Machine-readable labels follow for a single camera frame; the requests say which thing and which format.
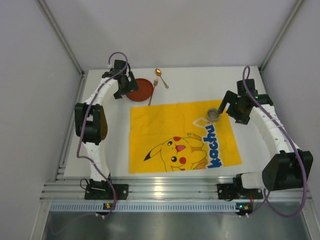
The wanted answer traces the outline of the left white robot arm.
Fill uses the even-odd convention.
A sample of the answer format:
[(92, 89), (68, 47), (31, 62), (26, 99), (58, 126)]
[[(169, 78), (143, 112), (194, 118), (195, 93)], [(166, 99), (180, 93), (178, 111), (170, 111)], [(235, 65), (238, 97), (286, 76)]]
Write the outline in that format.
[(138, 89), (128, 62), (116, 59), (110, 70), (101, 76), (91, 96), (84, 102), (76, 103), (75, 133), (79, 137), (76, 157), (89, 161), (91, 180), (102, 182), (110, 175), (104, 150), (104, 140), (108, 133), (104, 104), (111, 98), (121, 99), (123, 95)]

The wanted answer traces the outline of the red round plate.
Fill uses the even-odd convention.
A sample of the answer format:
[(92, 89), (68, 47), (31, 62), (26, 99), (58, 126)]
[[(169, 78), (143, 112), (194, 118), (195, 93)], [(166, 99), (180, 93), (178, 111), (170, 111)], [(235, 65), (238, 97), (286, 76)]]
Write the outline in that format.
[(134, 102), (143, 102), (150, 98), (153, 91), (153, 84), (145, 78), (136, 79), (138, 90), (126, 94), (126, 97)]

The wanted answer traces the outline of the yellow Pikachu placemat cloth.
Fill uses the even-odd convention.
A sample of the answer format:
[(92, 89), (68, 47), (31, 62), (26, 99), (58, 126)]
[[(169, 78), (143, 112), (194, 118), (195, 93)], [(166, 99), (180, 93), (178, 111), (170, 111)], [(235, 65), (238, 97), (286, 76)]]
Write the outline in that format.
[(215, 170), (242, 164), (229, 116), (207, 112), (220, 100), (133, 107), (130, 110), (129, 173)]

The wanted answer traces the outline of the gold fork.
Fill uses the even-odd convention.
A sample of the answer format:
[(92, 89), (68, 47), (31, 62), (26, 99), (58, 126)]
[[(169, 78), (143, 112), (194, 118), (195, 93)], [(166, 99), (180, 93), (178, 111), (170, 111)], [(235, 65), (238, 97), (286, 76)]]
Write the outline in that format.
[(150, 96), (150, 98), (149, 98), (148, 106), (150, 106), (151, 103), (152, 103), (153, 95), (154, 95), (154, 93), (155, 93), (155, 88), (157, 87), (158, 82), (159, 82), (158, 77), (155, 77), (155, 79), (154, 79), (154, 81), (153, 81), (153, 89), (152, 89), (151, 96)]

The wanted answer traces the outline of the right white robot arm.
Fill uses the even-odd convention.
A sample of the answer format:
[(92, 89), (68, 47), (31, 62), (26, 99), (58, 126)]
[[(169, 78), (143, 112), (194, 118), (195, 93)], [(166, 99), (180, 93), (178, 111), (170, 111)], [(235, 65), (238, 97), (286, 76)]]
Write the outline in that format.
[(262, 170), (237, 174), (234, 183), (243, 189), (268, 191), (302, 188), (313, 163), (311, 152), (301, 150), (284, 134), (271, 98), (258, 93), (254, 79), (236, 84), (237, 93), (226, 92), (218, 113), (225, 111), (238, 124), (253, 122), (268, 148), (270, 161)]

